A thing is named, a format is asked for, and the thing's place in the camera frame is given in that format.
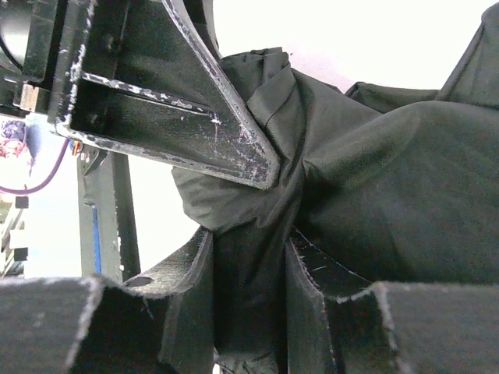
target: black metal post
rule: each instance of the black metal post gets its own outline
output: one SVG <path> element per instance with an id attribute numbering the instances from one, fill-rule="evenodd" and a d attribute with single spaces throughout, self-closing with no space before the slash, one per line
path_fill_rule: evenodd
<path id="1" fill-rule="evenodd" d="M 140 273 L 128 157 L 85 146 L 78 193 L 83 275 L 122 283 Z"/>

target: black fabric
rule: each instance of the black fabric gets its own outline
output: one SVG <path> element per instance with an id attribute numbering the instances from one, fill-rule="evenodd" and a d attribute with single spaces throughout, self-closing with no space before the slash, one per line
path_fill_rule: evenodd
<path id="1" fill-rule="evenodd" d="M 342 94 L 278 48 L 221 66 L 281 156 L 270 191 L 173 170 L 186 214 L 215 232 L 215 345 L 227 370 L 286 372 L 293 225 L 372 281 L 499 281 L 499 5 L 440 91 L 358 83 Z M 250 371 L 259 357 L 274 364 Z"/>

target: purple cable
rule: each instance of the purple cable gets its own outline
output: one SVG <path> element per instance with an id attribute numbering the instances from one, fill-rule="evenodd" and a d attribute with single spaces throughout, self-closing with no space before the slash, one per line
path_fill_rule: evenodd
<path id="1" fill-rule="evenodd" d="M 59 153 L 59 156 L 57 157 L 57 160 L 55 161 L 55 165 L 52 168 L 50 174 L 47 176 L 47 178 L 37 185 L 36 187 L 33 187 L 31 189 L 7 189 L 6 187 L 1 187 L 0 186 L 0 192 L 3 193 L 8 193 L 10 195 L 15 195 L 15 196 L 25 196 L 25 195 L 30 195 L 32 193 L 38 192 L 45 188 L 48 183 L 51 182 L 51 180 L 54 178 L 55 174 L 57 173 L 57 170 L 61 166 L 62 159 L 64 158 L 65 155 L 65 150 L 68 147 L 69 144 L 69 139 L 64 140 L 64 144 L 62 144 L 62 149 L 61 152 Z"/>

